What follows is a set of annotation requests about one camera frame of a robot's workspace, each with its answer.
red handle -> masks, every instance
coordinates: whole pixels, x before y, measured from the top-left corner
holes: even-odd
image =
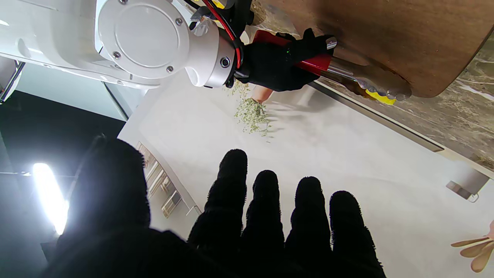
[[[257,30],[253,42],[271,43],[279,46],[284,46],[290,41],[287,39],[276,37],[275,35],[269,33],[268,31]],[[331,55],[323,53],[317,55],[314,58],[310,58],[298,63],[297,67],[320,76],[321,71],[328,70],[330,62],[331,62]]]

circular joint cover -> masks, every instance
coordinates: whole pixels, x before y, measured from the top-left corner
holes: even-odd
[[[98,21],[99,38],[125,71],[144,78],[163,78],[185,66],[189,28],[165,0],[108,0]]]

green herbs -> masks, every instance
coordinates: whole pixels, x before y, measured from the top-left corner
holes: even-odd
[[[245,125],[244,132],[259,132],[262,137],[268,135],[269,120],[267,119],[266,112],[264,111],[266,106],[253,100],[252,98],[245,98],[240,102],[235,118],[239,119],[239,123]]]
[[[248,83],[244,84],[238,80],[235,80],[235,83],[233,83],[232,87],[232,95],[234,94],[239,94],[240,99],[246,99],[247,98],[247,92],[249,92],[250,89],[248,88]]]
[[[235,118],[239,119],[239,123],[244,124],[244,132],[249,134],[259,132],[262,137],[267,137],[271,125],[267,119],[266,106],[250,98],[248,87],[248,83],[243,84],[238,80],[233,84],[231,94],[238,94],[240,97]]]

red cable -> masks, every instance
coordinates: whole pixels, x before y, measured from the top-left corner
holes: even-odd
[[[233,42],[235,40],[235,36],[231,32],[231,30],[228,27],[228,25],[226,24],[226,22],[223,20],[223,18],[218,14],[218,12],[216,11],[216,8],[213,7],[207,0],[203,0],[203,2],[204,2],[204,4],[206,4],[206,7],[211,11],[211,13],[214,15],[214,17],[216,17],[216,19],[219,21],[219,23],[221,23],[221,25],[223,25],[226,33],[228,34],[228,36],[230,37],[230,39]],[[242,63],[242,58],[240,57],[240,48],[238,48],[238,47],[235,48],[235,52],[237,53],[237,68],[240,68],[240,65]]]

yellow sponge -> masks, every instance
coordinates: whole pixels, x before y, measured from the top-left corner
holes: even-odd
[[[369,92],[369,90],[366,90],[366,93],[370,97],[372,97],[373,99],[375,99],[381,103],[387,104],[387,105],[393,105],[396,101],[396,99],[389,99],[387,96],[380,96],[377,92],[372,93],[372,92]]]

